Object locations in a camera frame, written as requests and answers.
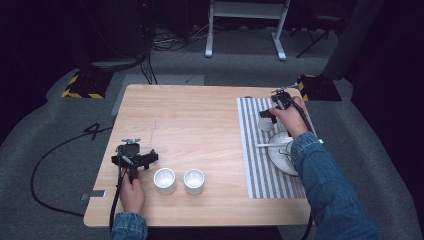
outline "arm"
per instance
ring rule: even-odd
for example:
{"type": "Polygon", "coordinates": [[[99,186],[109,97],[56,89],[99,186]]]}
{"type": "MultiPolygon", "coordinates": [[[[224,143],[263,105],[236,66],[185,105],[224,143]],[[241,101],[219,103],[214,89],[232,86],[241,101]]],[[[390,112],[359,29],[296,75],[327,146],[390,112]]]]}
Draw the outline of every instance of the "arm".
{"type": "MultiPolygon", "coordinates": [[[[303,108],[304,102],[293,100],[303,108]]],[[[291,155],[317,225],[317,239],[379,239],[375,224],[333,156],[309,132],[297,110],[270,109],[292,134],[291,155]]]]}
{"type": "Polygon", "coordinates": [[[124,174],[120,195],[124,212],[115,216],[111,239],[144,240],[147,238],[146,220],[141,217],[146,196],[140,180],[130,182],[128,174],[124,174]]]}

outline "white cup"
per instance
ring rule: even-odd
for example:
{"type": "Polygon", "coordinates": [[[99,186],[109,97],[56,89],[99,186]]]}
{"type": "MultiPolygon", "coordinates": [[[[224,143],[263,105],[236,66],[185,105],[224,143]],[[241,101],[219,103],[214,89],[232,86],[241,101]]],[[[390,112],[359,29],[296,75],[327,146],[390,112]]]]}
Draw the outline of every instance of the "white cup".
{"type": "Polygon", "coordinates": [[[163,195],[169,195],[175,191],[177,188],[177,183],[175,181],[175,173],[169,168],[161,168],[153,177],[156,188],[163,195]]]}
{"type": "Polygon", "coordinates": [[[258,128],[264,132],[271,131],[274,128],[271,118],[262,118],[259,116],[258,128]]]}
{"type": "Polygon", "coordinates": [[[190,169],[184,174],[186,192],[190,195],[199,195],[203,191],[205,175],[198,169],[190,169]]]}

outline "denim sleeve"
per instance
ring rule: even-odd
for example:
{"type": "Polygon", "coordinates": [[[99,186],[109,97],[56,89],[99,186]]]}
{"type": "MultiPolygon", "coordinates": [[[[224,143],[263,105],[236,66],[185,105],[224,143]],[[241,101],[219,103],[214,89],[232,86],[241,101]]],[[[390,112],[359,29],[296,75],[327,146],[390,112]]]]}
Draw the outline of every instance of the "denim sleeve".
{"type": "Polygon", "coordinates": [[[380,239],[353,186],[313,133],[293,142],[291,156],[311,205],[316,239],[380,239]]]}
{"type": "Polygon", "coordinates": [[[118,213],[112,227],[112,240],[145,240],[146,220],[135,213],[118,213]]]}

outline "person's right hand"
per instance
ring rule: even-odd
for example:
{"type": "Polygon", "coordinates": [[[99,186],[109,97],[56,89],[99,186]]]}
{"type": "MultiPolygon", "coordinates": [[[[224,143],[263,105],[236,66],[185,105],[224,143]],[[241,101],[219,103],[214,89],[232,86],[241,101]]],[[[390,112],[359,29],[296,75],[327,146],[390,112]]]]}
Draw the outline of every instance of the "person's right hand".
{"type": "MultiPolygon", "coordinates": [[[[303,99],[295,96],[293,97],[293,101],[301,106],[303,111],[306,113],[305,102],[303,99]]],[[[269,112],[280,119],[280,122],[287,128],[293,139],[296,139],[299,135],[308,131],[308,127],[306,127],[305,122],[293,104],[286,110],[270,108],[269,112]]]]}
{"type": "Polygon", "coordinates": [[[132,212],[141,216],[144,202],[146,201],[146,195],[141,187],[140,180],[136,178],[131,183],[128,174],[128,172],[125,173],[122,179],[120,194],[121,204],[124,208],[124,212],[132,212]]]}

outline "white striped mat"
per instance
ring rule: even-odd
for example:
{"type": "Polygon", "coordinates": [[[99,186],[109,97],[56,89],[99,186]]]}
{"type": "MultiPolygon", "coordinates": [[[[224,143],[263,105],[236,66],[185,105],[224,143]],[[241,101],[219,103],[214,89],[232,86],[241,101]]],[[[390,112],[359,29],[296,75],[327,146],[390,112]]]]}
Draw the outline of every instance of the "white striped mat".
{"type": "Polygon", "coordinates": [[[268,143],[276,133],[287,131],[281,124],[263,132],[258,128],[259,112],[272,107],[269,98],[237,99],[240,130],[246,164],[249,198],[305,198],[299,177],[284,173],[269,159],[266,148],[257,144],[268,143]]]}

